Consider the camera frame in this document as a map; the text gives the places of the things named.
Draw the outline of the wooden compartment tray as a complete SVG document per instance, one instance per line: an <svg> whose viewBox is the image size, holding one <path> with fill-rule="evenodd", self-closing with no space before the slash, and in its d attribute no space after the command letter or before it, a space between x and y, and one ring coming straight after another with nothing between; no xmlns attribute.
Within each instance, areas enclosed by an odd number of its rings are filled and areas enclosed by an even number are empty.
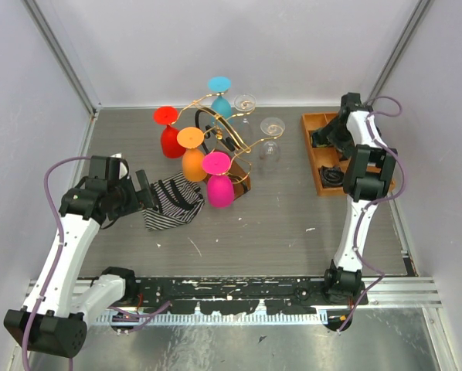
<svg viewBox="0 0 462 371"><path fill-rule="evenodd" d="M397 150L383 142L369 111L303 114L301 127L319 196L374 201L394 189Z"/></svg>

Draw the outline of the striped black white cloth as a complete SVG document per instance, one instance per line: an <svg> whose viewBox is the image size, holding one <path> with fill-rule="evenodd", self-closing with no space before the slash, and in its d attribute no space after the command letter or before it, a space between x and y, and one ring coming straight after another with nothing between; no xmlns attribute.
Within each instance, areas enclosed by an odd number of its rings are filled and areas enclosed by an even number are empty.
<svg viewBox="0 0 462 371"><path fill-rule="evenodd" d="M150 184L155 205L142 210L145 229L162 231L190 224L205 205L198 183L182 171Z"/></svg>

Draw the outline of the clear wine glass front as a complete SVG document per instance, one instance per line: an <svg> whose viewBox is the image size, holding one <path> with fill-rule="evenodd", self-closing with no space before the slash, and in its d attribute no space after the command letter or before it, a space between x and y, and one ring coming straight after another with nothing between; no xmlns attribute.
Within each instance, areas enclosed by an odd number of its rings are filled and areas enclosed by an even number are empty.
<svg viewBox="0 0 462 371"><path fill-rule="evenodd" d="M266 139L261 141L259 169L261 172L272 172L280 161L280 146L277 141L285 131L285 123L278 117L267 117L260 123L260 130Z"/></svg>

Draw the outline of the clear wine glass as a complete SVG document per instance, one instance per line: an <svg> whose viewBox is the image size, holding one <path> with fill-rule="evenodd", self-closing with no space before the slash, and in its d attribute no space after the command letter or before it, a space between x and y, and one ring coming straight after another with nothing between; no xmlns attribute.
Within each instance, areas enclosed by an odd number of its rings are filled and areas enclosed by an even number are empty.
<svg viewBox="0 0 462 371"><path fill-rule="evenodd" d="M260 130L266 139L261 141L259 169L261 172L272 172L280 161L280 146L277 141L285 131L285 123L278 117L267 117L260 123Z"/></svg>
<svg viewBox="0 0 462 371"><path fill-rule="evenodd" d="M247 118L256 107L256 98L252 94L240 94L234 100L234 107L237 110L237 122L235 129L243 140L250 138L252 128Z"/></svg>

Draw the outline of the gold wire wine glass rack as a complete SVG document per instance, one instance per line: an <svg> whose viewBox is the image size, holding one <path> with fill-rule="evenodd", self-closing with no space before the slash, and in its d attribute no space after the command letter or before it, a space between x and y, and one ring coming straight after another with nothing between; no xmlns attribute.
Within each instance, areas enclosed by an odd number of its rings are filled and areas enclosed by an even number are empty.
<svg viewBox="0 0 462 371"><path fill-rule="evenodd" d="M261 141L266 139L265 135L253 143L248 143L241 138L239 132L232 126L231 120L236 118L237 110L233 102L233 115L229 118L224 118L217 114L210 106L203 104L204 100L210 98L216 99L217 94L206 94L190 104L184 106L178 113L178 118L182 116L183 112L190 108L196 109L195 121L199 121L199 115L204 113L212 118L213 123L204 128L201 128L198 123L193 127L199 128L204 134L204 142L199 146L199 150L206 156L213 151L220 151L226 153L231 159L231 166L227 172L230 180L233 183L234 201L239 197L245 195L251 190L250 173L252 171L252 163L246 160L243 156L249 154L255 146L261 144ZM203 182L206 184L210 175L207 174Z"/></svg>

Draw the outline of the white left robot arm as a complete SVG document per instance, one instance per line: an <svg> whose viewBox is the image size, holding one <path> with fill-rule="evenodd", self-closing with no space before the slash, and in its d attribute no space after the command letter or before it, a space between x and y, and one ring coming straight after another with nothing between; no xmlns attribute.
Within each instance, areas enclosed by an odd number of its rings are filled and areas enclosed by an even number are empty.
<svg viewBox="0 0 462 371"><path fill-rule="evenodd" d="M23 352L73 358L105 309L138 299L134 271L120 267L105 269L81 296L73 296L84 258L104 221L115 223L155 204L145 172L131 175L121 156L94 155L87 162L87 175L52 208L57 232L38 281L22 307L5 314L4 326Z"/></svg>

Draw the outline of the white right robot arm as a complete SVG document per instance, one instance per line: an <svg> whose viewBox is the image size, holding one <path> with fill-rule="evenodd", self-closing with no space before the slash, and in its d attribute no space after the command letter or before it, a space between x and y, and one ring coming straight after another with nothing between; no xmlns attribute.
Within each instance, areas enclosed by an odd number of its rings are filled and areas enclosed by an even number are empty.
<svg viewBox="0 0 462 371"><path fill-rule="evenodd" d="M388 148L375 125L372 105L359 93L341 97L337 115L310 135L313 148L334 148L349 160L342 188L347 213L341 242L325 271L322 293L333 305L362 291L362 256L380 199L387 197L397 151Z"/></svg>

